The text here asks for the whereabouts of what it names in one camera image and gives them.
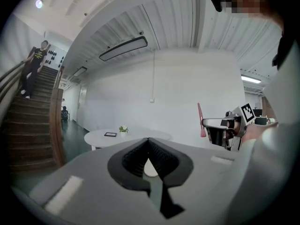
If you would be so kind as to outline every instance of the white flower pot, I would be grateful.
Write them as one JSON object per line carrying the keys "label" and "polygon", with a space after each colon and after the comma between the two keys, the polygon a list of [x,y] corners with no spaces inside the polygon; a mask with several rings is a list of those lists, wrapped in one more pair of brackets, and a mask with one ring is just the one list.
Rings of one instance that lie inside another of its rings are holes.
{"label": "white flower pot", "polygon": [[126,137],[127,136],[127,132],[120,132],[121,137]]}

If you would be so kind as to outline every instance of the brick wall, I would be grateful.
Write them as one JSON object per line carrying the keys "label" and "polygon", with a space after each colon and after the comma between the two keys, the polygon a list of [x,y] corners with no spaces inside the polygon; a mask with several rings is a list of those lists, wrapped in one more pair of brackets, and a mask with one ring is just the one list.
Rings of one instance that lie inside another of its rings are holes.
{"label": "brick wall", "polygon": [[262,97],[262,116],[276,119],[275,113],[266,97]]}

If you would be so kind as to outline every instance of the light fixture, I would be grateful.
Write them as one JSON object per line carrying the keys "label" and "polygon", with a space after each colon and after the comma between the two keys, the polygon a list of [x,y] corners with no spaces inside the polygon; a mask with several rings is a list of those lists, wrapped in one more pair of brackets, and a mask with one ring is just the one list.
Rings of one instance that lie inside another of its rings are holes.
{"label": "light fixture", "polygon": [[42,8],[43,6],[43,1],[42,0],[36,0],[36,7],[37,8]]}
{"label": "light fixture", "polygon": [[81,75],[82,73],[84,73],[86,70],[88,70],[86,67],[81,67],[80,69],[78,69],[73,76],[78,77],[79,75]]}
{"label": "light fixture", "polygon": [[258,80],[256,78],[252,78],[252,77],[247,77],[244,75],[242,75],[242,80],[252,82],[252,83],[260,83],[261,82],[261,80]]}
{"label": "light fixture", "polygon": [[147,42],[146,38],[144,36],[137,37],[137,38],[129,40],[125,43],[122,43],[118,46],[113,47],[112,49],[101,54],[99,56],[99,58],[102,61],[107,61],[107,60],[112,59],[116,56],[119,56],[123,53],[127,53],[127,52],[133,51],[135,49],[139,49],[139,48],[146,47],[146,46],[148,46],[148,42]]}

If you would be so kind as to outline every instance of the door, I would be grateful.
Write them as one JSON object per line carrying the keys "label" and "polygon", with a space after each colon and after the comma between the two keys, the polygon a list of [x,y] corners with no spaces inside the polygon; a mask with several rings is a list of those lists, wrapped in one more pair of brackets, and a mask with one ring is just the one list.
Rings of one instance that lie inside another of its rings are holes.
{"label": "door", "polygon": [[80,88],[78,107],[77,107],[77,124],[83,128],[84,126],[84,104],[86,97],[87,84],[83,84]]}

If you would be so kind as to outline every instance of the ceiling light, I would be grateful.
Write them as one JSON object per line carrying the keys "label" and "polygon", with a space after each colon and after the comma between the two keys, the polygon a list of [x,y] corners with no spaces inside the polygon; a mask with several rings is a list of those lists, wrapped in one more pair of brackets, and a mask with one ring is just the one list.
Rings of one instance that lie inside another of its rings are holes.
{"label": "ceiling light", "polygon": [[247,77],[244,75],[242,75],[242,80],[252,82],[252,83],[260,83],[261,82],[261,80],[258,80],[258,79],[252,78],[252,77]]}
{"label": "ceiling light", "polygon": [[144,36],[137,37],[118,46],[115,46],[112,49],[109,49],[108,51],[101,54],[99,58],[102,61],[107,61],[123,53],[127,53],[146,46],[148,46],[146,38]]}
{"label": "ceiling light", "polygon": [[43,1],[42,0],[36,0],[36,7],[41,8],[43,6]]}
{"label": "ceiling light", "polygon": [[86,67],[81,67],[80,69],[78,69],[73,76],[78,77],[79,75],[81,75],[82,73],[84,73],[86,70],[88,70]]}

